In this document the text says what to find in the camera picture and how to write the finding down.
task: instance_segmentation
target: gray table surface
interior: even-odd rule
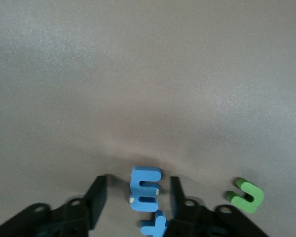
[[[95,236],[142,236],[135,165],[213,209],[235,177],[247,216],[296,236],[296,0],[0,1],[0,224],[112,174]]]

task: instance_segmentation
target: green foam letter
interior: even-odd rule
[[[257,207],[263,202],[264,192],[243,178],[239,178],[236,184],[242,191],[249,194],[251,197],[244,198],[235,192],[229,192],[227,199],[239,209],[248,213],[255,213]]]

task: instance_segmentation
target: gray background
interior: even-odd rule
[[[213,209],[244,177],[248,215],[296,236],[296,0],[0,1],[0,224],[112,174],[95,236],[142,236],[134,165]]]

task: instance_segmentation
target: screw hole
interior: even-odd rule
[[[186,206],[195,206],[195,202],[193,202],[192,200],[186,200],[186,201],[184,202],[184,204],[185,204]]]
[[[79,200],[75,200],[75,201],[72,201],[71,203],[70,203],[70,205],[71,206],[77,206],[77,205],[79,205],[81,202],[79,201]]]
[[[232,211],[228,207],[225,207],[225,206],[222,206],[221,208],[219,208],[219,210],[222,213],[225,213],[225,214],[231,214],[232,213]]]
[[[37,208],[34,209],[34,212],[40,212],[43,211],[45,208],[43,206],[39,206]]]

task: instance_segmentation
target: blue foam letter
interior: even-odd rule
[[[161,170],[156,167],[135,166],[132,170],[129,198],[130,206],[135,211],[155,212],[158,210],[159,185]]]
[[[169,221],[166,220],[166,215],[163,211],[157,211],[154,221],[142,221],[141,233],[146,236],[163,237],[169,225]]]

